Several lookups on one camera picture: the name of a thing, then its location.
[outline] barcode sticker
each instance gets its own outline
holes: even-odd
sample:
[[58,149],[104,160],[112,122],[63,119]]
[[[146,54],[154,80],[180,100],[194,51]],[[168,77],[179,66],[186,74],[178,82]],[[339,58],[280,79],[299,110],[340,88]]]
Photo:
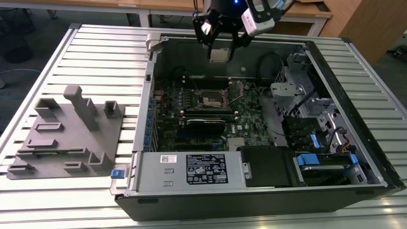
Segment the barcode sticker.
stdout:
[[135,4],[118,4],[118,5],[123,7],[138,7]]

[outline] black cable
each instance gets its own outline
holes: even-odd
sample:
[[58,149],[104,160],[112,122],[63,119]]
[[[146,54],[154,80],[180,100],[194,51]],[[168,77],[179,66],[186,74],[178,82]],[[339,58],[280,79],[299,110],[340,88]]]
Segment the black cable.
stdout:
[[311,96],[314,95],[315,92],[316,92],[316,90],[312,89],[312,91],[306,95],[303,100],[292,107],[291,111],[288,112],[288,116],[291,116],[295,109],[298,109],[304,104],[304,102],[307,102],[307,100],[311,98]]
[[198,13],[199,12],[199,10],[198,10],[198,0],[194,0],[194,7],[195,7],[195,13]]
[[286,9],[283,9],[283,15],[287,13],[287,11],[291,9],[291,7],[294,6],[296,0],[292,0],[292,2],[290,3],[290,5],[287,6]]
[[256,63],[256,80],[260,81],[262,80],[262,74],[260,74],[260,69],[262,69],[262,65],[264,62],[266,57],[272,56],[275,58],[272,58],[272,63],[271,63],[271,75],[276,75],[279,73],[279,71],[282,70],[282,68],[284,68],[284,61],[280,57],[279,54],[276,54],[274,51],[267,52],[266,54],[263,54],[259,59],[258,59],[258,63]]
[[167,19],[168,19],[168,18],[172,18],[174,15],[171,15],[171,16],[168,16],[168,17],[166,17],[164,15],[162,15],[162,16],[163,16],[163,18],[167,18]]
[[331,136],[330,136],[330,139],[328,139],[328,144],[326,146],[326,150],[324,150],[324,154],[330,152],[330,148],[331,148],[331,144],[332,144],[332,141],[334,141],[334,137],[335,137],[335,133],[340,130],[340,129],[344,129],[342,126],[338,126],[335,128],[335,130],[332,131],[331,133]]
[[275,132],[274,130],[271,130],[276,135],[280,135],[280,136],[284,136],[284,137],[287,137],[287,135],[283,135],[283,134],[280,134],[280,133],[278,133],[278,132]]
[[180,17],[178,23],[171,27],[171,29],[174,29],[174,28],[178,26],[178,24],[180,24],[180,21],[182,21],[183,19],[184,19],[184,16]]

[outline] white table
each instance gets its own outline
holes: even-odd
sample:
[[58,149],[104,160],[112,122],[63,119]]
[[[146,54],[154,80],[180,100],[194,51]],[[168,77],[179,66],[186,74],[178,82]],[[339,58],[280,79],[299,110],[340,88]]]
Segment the white table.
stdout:
[[[8,165],[34,125],[39,98],[63,98],[67,84],[83,87],[95,103],[126,105],[115,163],[131,161],[150,32],[194,34],[191,30],[82,25],[70,29],[0,138],[0,228],[236,228],[402,229],[407,225],[407,191],[359,202],[334,213],[191,221],[135,222],[110,194],[110,177],[8,180]],[[260,38],[303,40],[302,36]],[[407,112],[352,44],[312,38],[402,179],[407,179]],[[118,187],[126,187],[120,180]]]
[[[135,13],[140,16],[142,27],[151,27],[151,15],[176,15],[176,16],[192,16],[192,12],[182,10],[155,10],[136,8],[136,5],[128,5],[127,7],[99,7],[99,6],[83,6],[83,5],[62,5],[62,4],[46,4],[46,3],[30,3],[30,2],[14,2],[0,1],[0,7],[26,8],[26,9],[43,9],[43,10],[72,10],[72,11],[91,11],[91,12],[112,12],[112,13]],[[308,36],[318,36],[326,21],[330,17],[319,15],[319,17],[283,17],[280,21],[311,23],[312,27],[308,32]]]

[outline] metal bracket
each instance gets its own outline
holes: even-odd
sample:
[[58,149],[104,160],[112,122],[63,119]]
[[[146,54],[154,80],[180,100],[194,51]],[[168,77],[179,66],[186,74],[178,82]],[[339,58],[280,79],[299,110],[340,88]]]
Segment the metal bracket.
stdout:
[[162,43],[162,34],[160,33],[150,33],[147,34],[147,39],[146,39],[146,47],[147,51],[152,52],[160,48],[159,44]]
[[250,171],[250,163],[243,163],[243,176],[244,176],[244,180],[250,180],[252,178],[252,173]]

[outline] gray plastic block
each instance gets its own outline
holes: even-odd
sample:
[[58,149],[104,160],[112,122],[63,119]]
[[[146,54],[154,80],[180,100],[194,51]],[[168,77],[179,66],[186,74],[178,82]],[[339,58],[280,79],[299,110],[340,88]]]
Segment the gray plastic block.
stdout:
[[56,147],[58,141],[55,139],[30,139],[26,146],[28,148],[42,148],[42,147]]
[[106,101],[103,106],[104,114],[107,118],[118,118],[120,117],[120,108],[116,101]]
[[64,125],[62,123],[44,123],[38,124],[35,127],[38,132],[42,131],[62,131],[64,129]]
[[26,161],[22,161],[19,165],[11,165],[8,167],[8,172],[12,173],[14,175],[31,175],[35,172],[35,167],[28,164]]
[[48,122],[58,122],[58,118],[52,110],[59,108],[60,107],[55,99],[40,99],[36,104],[35,110],[44,120],[47,120]]
[[66,165],[64,170],[68,173],[80,173],[88,170],[87,166],[82,161],[66,162],[64,165]]
[[64,91],[64,98],[71,100],[75,111],[82,118],[90,131],[98,129],[98,122],[95,121],[95,105],[91,99],[82,97],[82,87],[78,85],[68,85]]
[[[67,89],[74,104],[58,104],[54,99],[40,99],[38,103],[36,110],[40,108],[43,115],[18,150],[8,179],[99,177],[111,173],[124,105],[115,101],[94,104],[91,99],[82,98],[80,87]],[[92,131],[87,125],[90,118],[98,127]]]
[[107,157],[106,153],[102,153],[100,158],[98,158],[96,154],[91,153],[88,165],[92,167],[95,171],[104,171],[107,169],[111,170],[114,163],[111,159]]

